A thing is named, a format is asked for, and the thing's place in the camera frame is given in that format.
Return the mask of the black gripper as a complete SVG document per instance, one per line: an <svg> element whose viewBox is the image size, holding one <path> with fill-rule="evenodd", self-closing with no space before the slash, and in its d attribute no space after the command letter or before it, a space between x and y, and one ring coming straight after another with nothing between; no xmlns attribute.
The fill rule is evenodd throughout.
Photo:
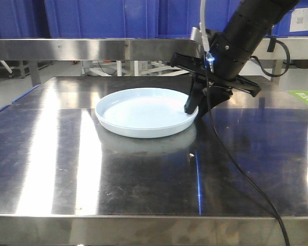
<svg viewBox="0 0 308 246"><path fill-rule="evenodd" d="M252 97L256 97L261 91L261 88L255 82L248 80L247 78L237 75L232 80L226 80L211 73L205 67L203 58L196 58L179 53L174 53L169 62L171 67L178 67L188 72L194 73L191 80L191 88L188 95L188 99L184 105L184 112L191 115L195 109L198 109L197 118L203 117L208 112L207 97L203 93L204 85L203 80L199 79L199 76L208 77L209 81L214 85L231 87L234 89L245 90ZM211 86L209 88L209 101L210 108L227 101L231 98L233 92L231 89Z"/></svg>

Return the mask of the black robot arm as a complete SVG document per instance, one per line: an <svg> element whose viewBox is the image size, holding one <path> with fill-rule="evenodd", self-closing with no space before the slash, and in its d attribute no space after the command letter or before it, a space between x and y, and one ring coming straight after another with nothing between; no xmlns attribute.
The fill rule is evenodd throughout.
<svg viewBox="0 0 308 246"><path fill-rule="evenodd" d="M184 105L187 114L198 117L227 101L232 89L256 97L261 88L240 76L246 62L258 57L253 52L265 35L271 35L298 1L241 1L222 32L201 29L204 53L200 58L174 53L170 65L192 73L191 88Z"/></svg>

